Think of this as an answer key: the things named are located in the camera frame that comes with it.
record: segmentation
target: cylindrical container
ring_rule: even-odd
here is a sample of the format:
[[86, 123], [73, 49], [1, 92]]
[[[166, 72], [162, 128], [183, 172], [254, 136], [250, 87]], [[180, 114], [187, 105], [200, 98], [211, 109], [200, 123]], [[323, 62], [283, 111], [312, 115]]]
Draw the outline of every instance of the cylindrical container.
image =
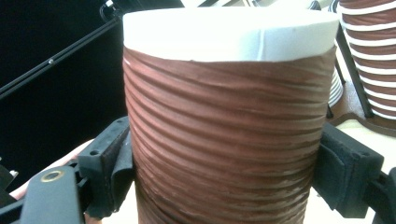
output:
[[393, 0], [341, 0], [340, 6], [352, 9], [364, 9], [370, 7], [377, 7], [379, 5], [392, 4]]
[[337, 11], [373, 112], [396, 119], [396, 2], [340, 0]]
[[337, 17], [209, 7], [123, 22], [139, 223], [303, 223]]

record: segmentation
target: black background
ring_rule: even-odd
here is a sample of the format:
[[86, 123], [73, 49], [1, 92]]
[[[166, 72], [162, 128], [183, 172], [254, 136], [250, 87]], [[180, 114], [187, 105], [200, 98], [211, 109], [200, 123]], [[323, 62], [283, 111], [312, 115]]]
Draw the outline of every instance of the black background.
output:
[[[2, 1], [0, 88], [104, 25], [103, 3]], [[178, 0], [121, 3], [128, 10], [181, 7]], [[126, 116], [121, 59], [119, 22], [0, 100], [1, 164], [20, 173], [9, 189]]]

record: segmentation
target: brown fabric cover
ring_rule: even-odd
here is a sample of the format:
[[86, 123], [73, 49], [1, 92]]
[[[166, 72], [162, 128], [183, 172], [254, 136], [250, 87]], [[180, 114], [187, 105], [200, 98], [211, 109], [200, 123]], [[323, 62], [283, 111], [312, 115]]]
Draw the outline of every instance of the brown fabric cover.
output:
[[391, 3], [394, 0], [340, 0], [340, 6], [345, 8], [367, 8]]
[[382, 108], [376, 107], [375, 105], [372, 105], [372, 109], [375, 110], [378, 113], [383, 114], [383, 115], [396, 117], [396, 111], [382, 109]]
[[396, 74], [395, 75], [378, 75], [378, 74], [372, 74], [372, 73], [367, 73], [364, 71], [361, 71], [358, 69], [359, 75], [362, 77], [367, 77], [371, 80], [376, 80], [376, 81], [383, 81], [383, 82], [396, 82]]
[[344, 22], [351, 25], [378, 25], [396, 22], [396, 8], [363, 15], [343, 14]]
[[396, 101], [393, 101], [393, 100], [382, 99], [382, 98], [378, 98], [378, 97], [375, 97], [372, 95], [367, 95], [367, 98], [369, 98], [370, 100], [375, 101], [381, 105], [396, 107]]
[[378, 92], [386, 95], [396, 95], [396, 88], [392, 87], [382, 87], [382, 86], [376, 86], [376, 85], [371, 85], [365, 82], [362, 82], [364, 88], [366, 88], [369, 91], [373, 92]]
[[371, 67], [371, 68], [382, 68], [382, 69], [395, 69], [396, 60], [368, 60], [368, 59], [361, 59], [356, 56], [352, 56], [355, 60], [355, 63], [358, 63], [361, 66]]
[[396, 36], [396, 28], [388, 28], [377, 31], [352, 31], [346, 29], [346, 33], [355, 39], [359, 40], [385, 40], [392, 39]]
[[334, 58], [200, 63], [125, 49], [139, 223], [303, 223]]
[[349, 46], [352, 49], [356, 50], [357, 52], [363, 53], [363, 54], [369, 54], [369, 55], [396, 54], [396, 45], [367, 47], [367, 46], [359, 46], [359, 45], [349, 44]]

